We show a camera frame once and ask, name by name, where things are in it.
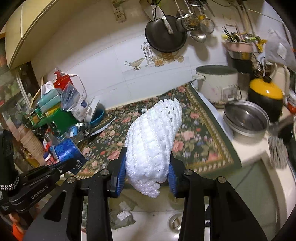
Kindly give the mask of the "blue printed carton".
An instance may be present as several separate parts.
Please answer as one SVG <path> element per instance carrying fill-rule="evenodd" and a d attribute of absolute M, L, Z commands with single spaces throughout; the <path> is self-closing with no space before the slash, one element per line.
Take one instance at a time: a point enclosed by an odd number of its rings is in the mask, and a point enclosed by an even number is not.
<path fill-rule="evenodd" d="M 60 144 L 52 145 L 50 152 L 59 162 L 66 162 L 69 160 L 75 161 L 75 166 L 70 170 L 74 175 L 78 174 L 87 159 L 82 154 L 81 150 L 76 146 L 71 138 L 65 138 Z"/>

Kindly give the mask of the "white foam fruit net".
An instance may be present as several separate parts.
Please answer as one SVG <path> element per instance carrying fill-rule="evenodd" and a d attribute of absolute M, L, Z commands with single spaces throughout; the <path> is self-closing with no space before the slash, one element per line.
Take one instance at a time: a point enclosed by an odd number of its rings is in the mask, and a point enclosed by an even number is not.
<path fill-rule="evenodd" d="M 129 127 L 125 170 L 134 189 L 151 198 L 159 196 L 167 180 L 171 152 L 182 124 L 182 108 L 174 99 L 163 99 L 140 115 Z"/>

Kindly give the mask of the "white trash bowl on floor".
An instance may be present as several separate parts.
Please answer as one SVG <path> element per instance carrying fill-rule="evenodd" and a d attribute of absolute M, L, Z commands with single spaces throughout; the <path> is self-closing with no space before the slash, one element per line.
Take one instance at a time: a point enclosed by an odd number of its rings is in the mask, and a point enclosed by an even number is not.
<path fill-rule="evenodd" d="M 173 214 L 168 220 L 169 228 L 176 233 L 181 230 L 183 214 L 181 212 Z"/>

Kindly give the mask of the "grey bag on floor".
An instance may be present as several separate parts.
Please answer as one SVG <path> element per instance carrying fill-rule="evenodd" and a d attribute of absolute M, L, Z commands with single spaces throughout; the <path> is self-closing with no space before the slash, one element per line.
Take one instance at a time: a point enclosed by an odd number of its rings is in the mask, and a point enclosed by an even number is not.
<path fill-rule="evenodd" d="M 135 223 L 132 211 L 137 206 L 136 202 L 127 200 L 116 201 L 115 199 L 109 199 L 108 204 L 110 226 L 113 230 L 127 227 Z"/>

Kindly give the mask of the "small white pill bottle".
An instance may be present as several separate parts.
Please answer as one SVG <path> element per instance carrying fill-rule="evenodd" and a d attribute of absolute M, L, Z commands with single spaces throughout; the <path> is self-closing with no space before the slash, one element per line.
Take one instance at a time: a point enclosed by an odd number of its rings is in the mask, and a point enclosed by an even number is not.
<path fill-rule="evenodd" d="M 43 155 L 46 165 L 54 165 L 57 163 L 57 160 L 50 152 L 45 152 Z"/>

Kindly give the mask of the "stack of brown paper cups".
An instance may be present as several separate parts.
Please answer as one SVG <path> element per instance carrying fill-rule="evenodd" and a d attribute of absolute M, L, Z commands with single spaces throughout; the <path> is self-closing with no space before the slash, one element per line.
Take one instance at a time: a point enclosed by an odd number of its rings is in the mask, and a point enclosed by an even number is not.
<path fill-rule="evenodd" d="M 20 125 L 18 132 L 20 134 L 20 142 L 23 146 L 41 166 L 45 166 L 46 162 L 43 157 L 45 149 L 34 132 L 24 124 Z"/>

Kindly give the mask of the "clear glass mug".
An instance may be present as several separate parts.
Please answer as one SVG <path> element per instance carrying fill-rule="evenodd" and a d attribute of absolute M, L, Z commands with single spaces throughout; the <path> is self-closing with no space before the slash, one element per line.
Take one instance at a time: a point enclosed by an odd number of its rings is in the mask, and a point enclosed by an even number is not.
<path fill-rule="evenodd" d="M 68 135 L 75 144 L 78 144 L 79 142 L 83 141 L 85 138 L 89 136 L 89 134 L 89 123 L 76 123 L 75 125 L 71 126 L 68 130 Z"/>

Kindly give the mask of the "blue bowl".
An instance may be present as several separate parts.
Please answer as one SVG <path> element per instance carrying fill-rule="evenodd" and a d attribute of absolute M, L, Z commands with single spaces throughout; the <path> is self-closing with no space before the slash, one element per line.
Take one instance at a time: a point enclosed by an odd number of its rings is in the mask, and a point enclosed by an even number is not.
<path fill-rule="evenodd" d="M 100 109 L 98 108 L 95 113 L 93 114 L 93 117 L 89 123 L 89 125 L 94 128 L 96 126 L 98 126 L 101 121 L 103 120 L 104 118 L 104 114 L 105 114 L 105 110 L 104 109 Z"/>

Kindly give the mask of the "floral green table mat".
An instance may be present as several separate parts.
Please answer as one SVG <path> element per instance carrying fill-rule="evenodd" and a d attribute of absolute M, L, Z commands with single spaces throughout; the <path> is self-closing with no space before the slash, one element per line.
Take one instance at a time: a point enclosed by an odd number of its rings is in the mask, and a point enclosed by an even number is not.
<path fill-rule="evenodd" d="M 88 161 L 76 175 L 77 179 L 92 177 L 119 156 L 127 131 L 140 116 L 141 108 L 151 108 L 169 98 L 176 98 L 182 109 L 182 125 L 172 149 L 175 158 L 183 161 L 186 168 L 209 178 L 241 168 L 241 160 L 229 137 L 196 90 L 187 83 L 162 95 L 108 110 L 102 123 L 105 130 L 81 144 Z"/>

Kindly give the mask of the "green box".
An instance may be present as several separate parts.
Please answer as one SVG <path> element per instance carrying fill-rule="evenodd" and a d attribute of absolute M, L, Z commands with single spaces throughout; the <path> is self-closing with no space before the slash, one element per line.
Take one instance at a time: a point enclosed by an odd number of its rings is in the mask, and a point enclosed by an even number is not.
<path fill-rule="evenodd" d="M 63 111 L 60 108 L 49 116 L 43 117 L 37 124 L 34 124 L 31 129 L 36 130 L 44 125 L 47 125 L 54 134 L 63 134 L 69 128 L 78 123 L 71 112 Z"/>

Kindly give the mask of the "grey dish rag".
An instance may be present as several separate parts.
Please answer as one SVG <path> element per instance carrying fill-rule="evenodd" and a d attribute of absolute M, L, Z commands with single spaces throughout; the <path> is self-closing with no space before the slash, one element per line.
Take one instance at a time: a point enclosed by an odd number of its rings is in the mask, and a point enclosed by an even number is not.
<path fill-rule="evenodd" d="M 270 136 L 268 138 L 268 146 L 270 152 L 270 165 L 273 168 L 285 169 L 289 158 L 283 139 L 278 136 Z"/>

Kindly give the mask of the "white round lid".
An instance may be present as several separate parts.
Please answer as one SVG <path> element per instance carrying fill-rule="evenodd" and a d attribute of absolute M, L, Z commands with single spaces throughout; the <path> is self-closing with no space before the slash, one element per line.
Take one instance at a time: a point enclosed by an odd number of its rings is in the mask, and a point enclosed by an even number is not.
<path fill-rule="evenodd" d="M 98 97 L 93 97 L 93 99 L 91 100 L 91 102 L 88 106 L 88 109 L 86 110 L 86 114 L 85 114 L 85 118 L 84 118 L 84 121 L 86 123 L 91 122 L 98 105 L 99 105 Z"/>

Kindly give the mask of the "small dark bottle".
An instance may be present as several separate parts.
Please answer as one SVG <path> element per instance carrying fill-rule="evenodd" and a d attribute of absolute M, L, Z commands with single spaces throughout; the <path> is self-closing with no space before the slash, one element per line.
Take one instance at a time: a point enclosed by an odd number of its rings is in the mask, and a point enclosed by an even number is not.
<path fill-rule="evenodd" d="M 146 113 L 147 112 L 147 108 L 140 108 L 140 109 L 138 109 L 137 112 L 140 113 L 140 114 Z"/>

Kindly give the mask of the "blue printed plastic bag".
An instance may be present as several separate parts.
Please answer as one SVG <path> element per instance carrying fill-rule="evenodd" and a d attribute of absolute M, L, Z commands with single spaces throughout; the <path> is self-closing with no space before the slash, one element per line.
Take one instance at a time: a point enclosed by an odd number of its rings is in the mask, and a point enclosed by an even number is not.
<path fill-rule="evenodd" d="M 76 120 L 84 122 L 89 102 L 70 82 L 61 94 L 62 111 L 71 112 Z"/>

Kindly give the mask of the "stainless steel basin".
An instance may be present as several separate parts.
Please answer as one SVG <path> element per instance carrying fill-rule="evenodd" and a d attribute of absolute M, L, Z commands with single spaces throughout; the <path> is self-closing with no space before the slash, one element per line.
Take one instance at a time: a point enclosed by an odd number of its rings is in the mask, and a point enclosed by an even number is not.
<path fill-rule="evenodd" d="M 234 132 L 250 138 L 264 137 L 270 124 L 267 113 L 246 100 L 225 104 L 223 119 Z"/>

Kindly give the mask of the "teal tissue box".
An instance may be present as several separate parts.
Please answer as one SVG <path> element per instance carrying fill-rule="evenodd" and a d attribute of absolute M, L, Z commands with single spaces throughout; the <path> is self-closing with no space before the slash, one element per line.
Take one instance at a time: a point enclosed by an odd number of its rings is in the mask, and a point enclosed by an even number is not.
<path fill-rule="evenodd" d="M 50 108 L 61 102 L 61 88 L 55 88 L 45 94 L 39 101 L 38 106 L 42 114 L 47 112 Z"/>

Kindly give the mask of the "red carton box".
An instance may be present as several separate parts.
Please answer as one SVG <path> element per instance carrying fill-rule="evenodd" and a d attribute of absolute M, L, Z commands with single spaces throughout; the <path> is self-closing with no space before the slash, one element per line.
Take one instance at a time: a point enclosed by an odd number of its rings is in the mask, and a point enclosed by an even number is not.
<path fill-rule="evenodd" d="M 60 88 L 64 90 L 69 83 L 73 84 L 68 74 L 62 74 L 60 70 L 56 70 L 54 74 L 56 77 L 56 81 L 53 83 L 54 88 Z"/>

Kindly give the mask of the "yellow black pot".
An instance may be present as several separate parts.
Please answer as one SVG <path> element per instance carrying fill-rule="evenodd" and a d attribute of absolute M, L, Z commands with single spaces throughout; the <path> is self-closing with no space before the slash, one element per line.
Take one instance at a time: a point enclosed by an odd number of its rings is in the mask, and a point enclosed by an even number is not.
<path fill-rule="evenodd" d="M 260 106 L 267 113 L 271 123 L 279 120 L 283 107 L 283 92 L 270 77 L 250 81 L 248 100 Z"/>

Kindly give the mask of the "red lidded jar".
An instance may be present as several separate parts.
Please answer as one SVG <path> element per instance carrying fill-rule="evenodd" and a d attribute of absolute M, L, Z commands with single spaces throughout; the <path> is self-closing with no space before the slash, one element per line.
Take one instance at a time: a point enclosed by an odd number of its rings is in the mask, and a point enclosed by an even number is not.
<path fill-rule="evenodd" d="M 296 95 L 293 90 L 290 90 L 287 96 L 287 109 L 292 114 L 296 114 Z"/>

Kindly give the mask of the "white rice cooker pot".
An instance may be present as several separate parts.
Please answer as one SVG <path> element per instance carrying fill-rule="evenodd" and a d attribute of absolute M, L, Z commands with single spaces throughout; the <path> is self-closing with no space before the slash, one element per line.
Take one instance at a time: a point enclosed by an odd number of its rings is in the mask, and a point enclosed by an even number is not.
<path fill-rule="evenodd" d="M 192 81 L 198 92 L 216 108 L 242 98 L 238 86 L 238 71 L 225 65 L 204 65 L 196 68 Z"/>

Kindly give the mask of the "black hanging frying pan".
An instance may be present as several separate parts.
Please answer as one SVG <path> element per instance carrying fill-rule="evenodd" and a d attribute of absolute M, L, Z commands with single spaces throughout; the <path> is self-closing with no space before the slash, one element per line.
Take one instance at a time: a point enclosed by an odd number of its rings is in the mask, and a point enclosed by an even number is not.
<path fill-rule="evenodd" d="M 187 33 L 179 32 L 176 28 L 177 18 L 166 15 L 173 34 L 169 34 L 162 19 L 149 21 L 145 27 L 145 38 L 155 50 L 163 53 L 172 53 L 181 49 L 186 40 Z"/>

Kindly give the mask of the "pink utensil holder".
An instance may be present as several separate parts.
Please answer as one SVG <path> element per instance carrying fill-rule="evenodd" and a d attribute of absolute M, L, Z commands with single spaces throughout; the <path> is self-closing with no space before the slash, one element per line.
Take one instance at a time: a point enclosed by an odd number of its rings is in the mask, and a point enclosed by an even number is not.
<path fill-rule="evenodd" d="M 226 41 L 224 47 L 232 59 L 250 60 L 252 57 L 253 45 L 251 43 Z"/>

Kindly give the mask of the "upper yellow cabinets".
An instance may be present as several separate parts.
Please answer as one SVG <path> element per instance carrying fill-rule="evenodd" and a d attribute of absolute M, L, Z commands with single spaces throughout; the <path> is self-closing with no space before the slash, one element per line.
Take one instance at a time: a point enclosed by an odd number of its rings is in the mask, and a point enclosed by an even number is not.
<path fill-rule="evenodd" d="M 6 23 L 8 68 L 31 61 L 69 18 L 92 3 L 94 1 L 24 1 Z"/>

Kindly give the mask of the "grey hanging cloth bag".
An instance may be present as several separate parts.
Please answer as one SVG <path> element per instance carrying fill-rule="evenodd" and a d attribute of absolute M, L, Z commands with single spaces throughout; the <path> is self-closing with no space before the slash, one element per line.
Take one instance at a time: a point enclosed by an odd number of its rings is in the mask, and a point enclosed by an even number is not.
<path fill-rule="evenodd" d="M 277 31 L 269 29 L 264 51 L 267 61 L 287 66 L 295 72 L 296 62 L 292 47 Z"/>

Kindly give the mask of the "white power strip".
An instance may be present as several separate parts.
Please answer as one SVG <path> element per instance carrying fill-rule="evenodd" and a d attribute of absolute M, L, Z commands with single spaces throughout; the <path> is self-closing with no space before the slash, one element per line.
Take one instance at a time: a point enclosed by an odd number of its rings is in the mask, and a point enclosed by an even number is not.
<path fill-rule="evenodd" d="M 123 3 L 124 3 L 124 1 L 121 1 L 121 0 L 112 0 L 111 1 L 114 16 L 115 16 L 115 19 L 118 23 L 123 23 L 124 21 L 126 21 L 125 12 L 124 12 L 124 9 L 122 6 Z"/>

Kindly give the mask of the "hanging metal ladle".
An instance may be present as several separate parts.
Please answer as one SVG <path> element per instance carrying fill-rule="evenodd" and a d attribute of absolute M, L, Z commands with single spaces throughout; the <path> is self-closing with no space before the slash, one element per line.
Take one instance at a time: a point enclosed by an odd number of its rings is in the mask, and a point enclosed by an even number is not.
<path fill-rule="evenodd" d="M 184 3 L 188 9 L 188 13 L 184 16 L 184 28 L 190 32 L 190 36 L 194 41 L 198 43 L 204 43 L 206 40 L 206 35 L 200 30 L 200 21 L 198 20 L 198 17 L 191 11 L 187 1 L 184 1 Z"/>

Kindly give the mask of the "hanging scissors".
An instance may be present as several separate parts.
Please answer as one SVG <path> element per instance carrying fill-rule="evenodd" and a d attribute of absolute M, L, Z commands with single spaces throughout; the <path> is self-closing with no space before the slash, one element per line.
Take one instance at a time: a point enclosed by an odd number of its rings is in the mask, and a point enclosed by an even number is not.
<path fill-rule="evenodd" d="M 156 12 L 157 12 L 157 6 L 161 0 L 147 0 L 147 3 L 151 6 L 152 8 L 152 21 L 156 19 Z"/>

